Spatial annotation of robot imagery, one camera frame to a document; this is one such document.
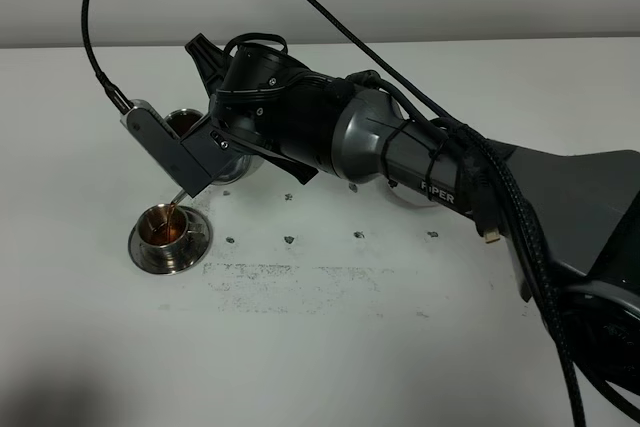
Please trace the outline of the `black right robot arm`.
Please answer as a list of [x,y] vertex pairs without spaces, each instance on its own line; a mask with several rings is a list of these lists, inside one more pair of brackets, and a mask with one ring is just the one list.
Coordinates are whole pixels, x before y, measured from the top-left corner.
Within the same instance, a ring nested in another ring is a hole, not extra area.
[[301,183],[377,178],[470,219],[515,251],[524,299],[592,380],[639,389],[639,155],[562,156],[425,118],[373,70],[315,72],[276,35],[186,45],[219,153],[258,156]]

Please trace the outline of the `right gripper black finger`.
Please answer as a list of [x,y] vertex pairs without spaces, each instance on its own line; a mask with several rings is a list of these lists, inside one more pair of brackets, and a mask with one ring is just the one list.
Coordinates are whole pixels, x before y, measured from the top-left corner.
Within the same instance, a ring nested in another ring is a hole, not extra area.
[[271,139],[261,134],[242,129],[220,129],[219,133],[234,151],[243,155],[258,156],[295,177],[302,185],[306,185],[319,173],[313,166],[285,156]]
[[192,38],[184,48],[195,64],[207,96],[211,97],[225,78],[224,52],[202,33]]

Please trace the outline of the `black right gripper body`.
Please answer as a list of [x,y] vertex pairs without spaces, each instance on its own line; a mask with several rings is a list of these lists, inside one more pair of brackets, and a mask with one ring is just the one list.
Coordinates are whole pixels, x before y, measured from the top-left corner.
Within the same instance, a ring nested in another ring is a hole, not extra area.
[[333,136],[350,82],[312,71],[273,34],[237,36],[223,52],[225,78],[209,108],[216,130],[261,134],[285,156],[334,175]]

